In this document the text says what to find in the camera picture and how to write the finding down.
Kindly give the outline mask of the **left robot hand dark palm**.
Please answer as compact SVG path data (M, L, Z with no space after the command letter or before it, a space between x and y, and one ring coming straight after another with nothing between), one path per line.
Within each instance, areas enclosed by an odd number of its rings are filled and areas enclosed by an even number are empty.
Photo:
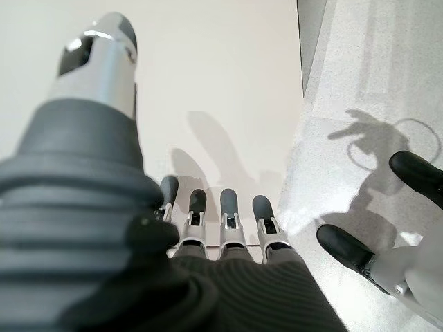
M124 15L93 22L1 162L1 330L344 331L290 245L258 264L180 240L143 169L136 63Z

